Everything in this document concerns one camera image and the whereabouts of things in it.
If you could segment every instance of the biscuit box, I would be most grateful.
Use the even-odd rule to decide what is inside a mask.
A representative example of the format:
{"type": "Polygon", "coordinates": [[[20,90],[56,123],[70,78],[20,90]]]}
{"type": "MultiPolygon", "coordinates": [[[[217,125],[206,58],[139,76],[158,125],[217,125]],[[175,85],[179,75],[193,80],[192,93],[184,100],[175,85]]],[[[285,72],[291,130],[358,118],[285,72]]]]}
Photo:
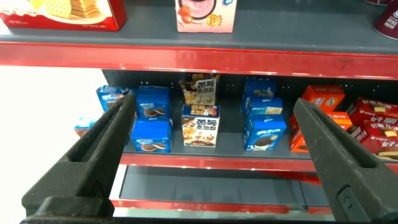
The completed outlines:
{"type": "Polygon", "coordinates": [[[348,108],[347,113],[354,125],[359,126],[363,121],[377,121],[386,124],[398,124],[398,106],[362,97],[356,99],[348,108]]]}
{"type": "Polygon", "coordinates": [[[76,134],[79,135],[80,137],[83,137],[83,135],[85,135],[86,132],[90,128],[92,128],[96,122],[97,122],[97,119],[95,119],[95,118],[89,118],[89,117],[79,118],[79,121],[75,126],[76,134]]]}
{"type": "Polygon", "coordinates": [[[220,75],[188,74],[180,81],[185,103],[188,105],[215,105],[220,75]]]}
{"type": "Polygon", "coordinates": [[[137,116],[148,120],[170,118],[170,89],[161,86],[140,86],[137,96],[137,116]]]}
{"type": "MultiPolygon", "coordinates": [[[[304,100],[315,104],[324,112],[332,112],[344,97],[345,94],[340,86],[309,85],[302,95],[304,100]]],[[[292,129],[298,128],[294,114],[291,115],[289,124],[292,129]]]]}
{"type": "Polygon", "coordinates": [[[170,152],[173,138],[172,120],[148,121],[137,117],[131,141],[137,152],[170,152]]]}
{"type": "Polygon", "coordinates": [[[118,31],[126,21],[123,0],[13,0],[0,2],[8,27],[118,31]]]}
{"type": "Polygon", "coordinates": [[[115,102],[126,95],[137,95],[137,89],[135,88],[125,88],[119,86],[103,85],[97,90],[97,95],[99,102],[101,103],[102,109],[104,111],[109,110],[115,102]]]}
{"type": "Polygon", "coordinates": [[[237,0],[175,0],[179,32],[224,32],[234,27],[237,0]]]}
{"type": "Polygon", "coordinates": [[[247,77],[242,95],[241,112],[246,113],[248,110],[250,97],[274,97],[275,93],[276,84],[273,80],[247,77]]]}
{"type": "Polygon", "coordinates": [[[219,106],[183,105],[181,119],[184,146],[216,147],[219,106]]]}
{"type": "Polygon", "coordinates": [[[273,150],[286,130],[281,114],[252,115],[243,133],[245,151],[273,150]]]}
{"type": "Polygon", "coordinates": [[[378,158],[398,160],[398,125],[364,121],[351,135],[378,158]]]}
{"type": "MultiPolygon", "coordinates": [[[[352,122],[349,119],[348,114],[345,112],[327,112],[326,114],[338,125],[340,125],[344,130],[347,130],[352,125],[352,122]]],[[[305,143],[304,136],[300,128],[298,128],[298,130],[296,130],[296,132],[290,138],[289,145],[290,145],[290,150],[292,152],[308,153],[308,147],[305,143]]]]}

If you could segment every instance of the red canister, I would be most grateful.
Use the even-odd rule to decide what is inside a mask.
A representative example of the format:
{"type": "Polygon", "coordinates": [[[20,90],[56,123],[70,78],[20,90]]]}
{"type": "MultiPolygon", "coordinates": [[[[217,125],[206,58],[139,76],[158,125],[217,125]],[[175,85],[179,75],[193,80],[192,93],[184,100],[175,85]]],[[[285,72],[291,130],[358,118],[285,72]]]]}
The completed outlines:
{"type": "Polygon", "coordinates": [[[374,29],[381,35],[398,40],[398,0],[392,1],[375,23],[374,29]]]}
{"type": "Polygon", "coordinates": [[[386,6],[388,5],[392,0],[365,0],[366,2],[370,4],[375,4],[378,6],[386,6]]]}

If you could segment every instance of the red snack box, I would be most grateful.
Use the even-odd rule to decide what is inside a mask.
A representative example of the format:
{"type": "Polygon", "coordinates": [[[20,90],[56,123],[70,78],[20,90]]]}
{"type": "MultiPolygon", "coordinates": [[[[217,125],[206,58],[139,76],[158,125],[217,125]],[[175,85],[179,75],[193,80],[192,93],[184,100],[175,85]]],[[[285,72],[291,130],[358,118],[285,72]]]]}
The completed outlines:
{"type": "MultiPolygon", "coordinates": [[[[343,100],[344,96],[344,92],[340,86],[309,85],[304,91],[302,98],[315,104],[324,112],[332,112],[343,100]]],[[[289,123],[292,129],[298,128],[297,120],[294,114],[291,115],[289,123]]]]}
{"type": "Polygon", "coordinates": [[[123,0],[15,0],[2,2],[8,27],[118,31],[126,21],[123,0]]]}
{"type": "Polygon", "coordinates": [[[398,159],[398,126],[364,121],[351,135],[377,157],[398,159]]]}
{"type": "MultiPolygon", "coordinates": [[[[348,114],[345,112],[329,112],[326,114],[338,125],[340,125],[344,130],[347,130],[352,125],[351,120],[349,120],[348,114]]],[[[304,136],[300,128],[298,128],[298,130],[290,138],[289,145],[292,152],[308,153],[308,148],[305,144],[304,136]]]]}
{"type": "Polygon", "coordinates": [[[351,104],[347,113],[356,126],[362,125],[365,120],[398,124],[398,106],[377,100],[359,97],[351,104]]]}

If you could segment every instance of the pink snack package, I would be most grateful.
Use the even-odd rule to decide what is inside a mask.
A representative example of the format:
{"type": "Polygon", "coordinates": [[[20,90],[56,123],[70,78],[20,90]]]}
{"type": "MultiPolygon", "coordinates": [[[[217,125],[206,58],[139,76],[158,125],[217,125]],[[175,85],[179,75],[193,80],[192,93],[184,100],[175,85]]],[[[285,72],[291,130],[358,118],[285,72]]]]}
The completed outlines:
{"type": "Polygon", "coordinates": [[[232,32],[237,0],[175,0],[179,32],[232,32]]]}

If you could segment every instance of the white floor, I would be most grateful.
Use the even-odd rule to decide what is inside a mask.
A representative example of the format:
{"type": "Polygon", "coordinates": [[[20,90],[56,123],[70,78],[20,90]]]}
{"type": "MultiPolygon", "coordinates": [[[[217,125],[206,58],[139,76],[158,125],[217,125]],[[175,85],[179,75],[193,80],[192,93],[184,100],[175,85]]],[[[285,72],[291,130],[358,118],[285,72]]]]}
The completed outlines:
{"type": "Polygon", "coordinates": [[[25,218],[21,197],[72,146],[80,116],[101,116],[100,69],[1,67],[2,223],[25,218]]]}

